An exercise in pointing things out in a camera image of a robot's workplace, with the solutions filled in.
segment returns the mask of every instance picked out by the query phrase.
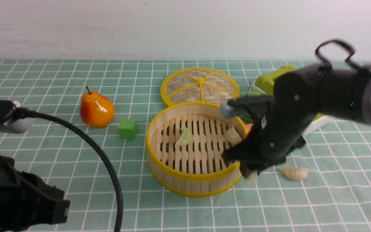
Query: bamboo steamer lid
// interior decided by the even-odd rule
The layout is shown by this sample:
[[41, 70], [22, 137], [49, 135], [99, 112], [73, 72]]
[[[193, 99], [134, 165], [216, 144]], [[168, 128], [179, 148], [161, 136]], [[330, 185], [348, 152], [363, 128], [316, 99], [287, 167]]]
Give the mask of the bamboo steamer lid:
[[178, 70], [161, 85], [161, 98], [166, 107], [199, 101], [220, 104], [239, 96], [240, 88], [231, 76], [209, 68]]

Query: pear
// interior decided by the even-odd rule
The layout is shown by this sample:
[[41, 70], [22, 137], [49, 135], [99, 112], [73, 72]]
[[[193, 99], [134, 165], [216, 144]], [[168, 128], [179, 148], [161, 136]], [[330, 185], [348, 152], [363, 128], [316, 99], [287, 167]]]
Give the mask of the pear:
[[86, 125], [94, 128], [106, 127], [114, 118], [114, 104], [109, 98], [96, 91], [90, 91], [88, 86], [85, 88], [87, 88], [88, 92], [81, 99], [81, 120]]

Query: white wall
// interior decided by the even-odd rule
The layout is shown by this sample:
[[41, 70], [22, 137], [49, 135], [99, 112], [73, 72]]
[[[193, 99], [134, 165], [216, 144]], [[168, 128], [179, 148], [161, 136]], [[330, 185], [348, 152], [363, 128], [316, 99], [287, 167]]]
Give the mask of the white wall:
[[0, 59], [315, 59], [334, 37], [371, 60], [371, 0], [0, 0]]

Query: pear stem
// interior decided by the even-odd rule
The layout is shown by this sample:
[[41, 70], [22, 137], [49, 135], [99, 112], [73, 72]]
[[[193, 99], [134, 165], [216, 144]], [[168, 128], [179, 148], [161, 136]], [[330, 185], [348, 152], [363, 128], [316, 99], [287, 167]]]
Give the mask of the pear stem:
[[91, 94], [90, 89], [88, 88], [88, 86], [86, 86], [85, 88], [87, 88], [88, 94]]

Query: green grid tablecloth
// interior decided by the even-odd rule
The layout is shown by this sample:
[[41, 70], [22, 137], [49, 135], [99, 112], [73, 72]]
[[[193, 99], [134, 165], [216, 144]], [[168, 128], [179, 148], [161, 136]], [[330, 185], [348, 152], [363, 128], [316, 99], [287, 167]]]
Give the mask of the green grid tablecloth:
[[[335, 120], [306, 137], [288, 165], [311, 169], [303, 182], [288, 181], [279, 169], [262, 173], [256, 186], [241, 180], [211, 198], [185, 198], [165, 190], [144, 160], [147, 124], [165, 108], [160, 85], [186, 67], [230, 74], [244, 92], [260, 74], [287, 63], [117, 60], [0, 60], [0, 99], [77, 125], [108, 154], [124, 192], [124, 231], [144, 232], [369, 232], [371, 231], [371, 127]], [[343, 63], [334, 63], [345, 67]], [[79, 102], [88, 85], [115, 103], [115, 119], [104, 129], [81, 121]], [[121, 119], [137, 120], [138, 136], [118, 137]], [[0, 133], [0, 155], [15, 167], [66, 191], [68, 222], [30, 231], [112, 231], [115, 194], [94, 150], [62, 126], [36, 119], [25, 134]]]

